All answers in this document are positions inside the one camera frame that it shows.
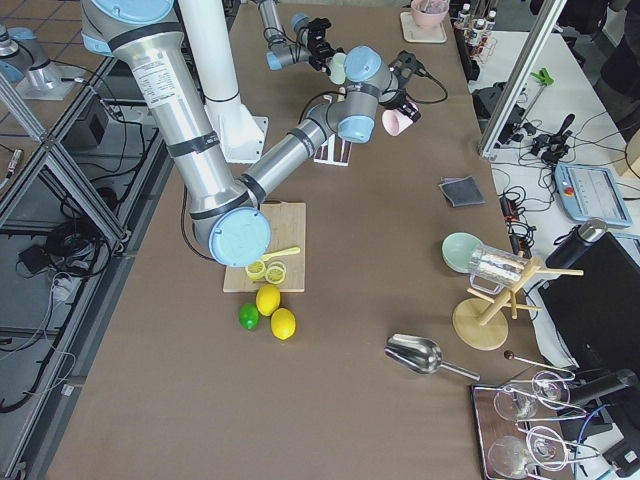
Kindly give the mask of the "spare robot base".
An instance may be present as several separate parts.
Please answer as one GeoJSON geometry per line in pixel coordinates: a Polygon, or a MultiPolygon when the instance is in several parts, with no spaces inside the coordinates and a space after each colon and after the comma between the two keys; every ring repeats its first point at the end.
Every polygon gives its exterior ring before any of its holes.
{"type": "Polygon", "coordinates": [[[25,100],[62,101],[72,89],[35,33],[25,27],[1,25],[1,76],[25,100]]]}

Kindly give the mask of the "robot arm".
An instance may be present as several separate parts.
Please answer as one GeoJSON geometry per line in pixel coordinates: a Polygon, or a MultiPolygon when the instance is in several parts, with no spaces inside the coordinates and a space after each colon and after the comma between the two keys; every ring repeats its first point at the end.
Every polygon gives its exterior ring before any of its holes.
{"type": "Polygon", "coordinates": [[[417,119],[406,86],[425,68],[408,52],[390,63],[367,46],[349,52],[324,38],[324,18],[296,15],[295,38],[277,7],[258,10],[274,70],[306,63],[344,84],[343,101],[313,107],[269,150],[242,103],[228,27],[218,1],[85,1],[85,47],[126,63],[191,197],[196,240],[220,264],[244,267],[267,250],[271,228],[259,205],[330,137],[365,143],[378,108],[417,119]]]}
{"type": "Polygon", "coordinates": [[[256,1],[267,42],[266,62],[272,71],[306,63],[314,70],[329,74],[330,61],[337,53],[326,39],[332,26],[328,18],[311,19],[298,13],[291,19],[292,36],[283,27],[276,1],[256,1]]]}

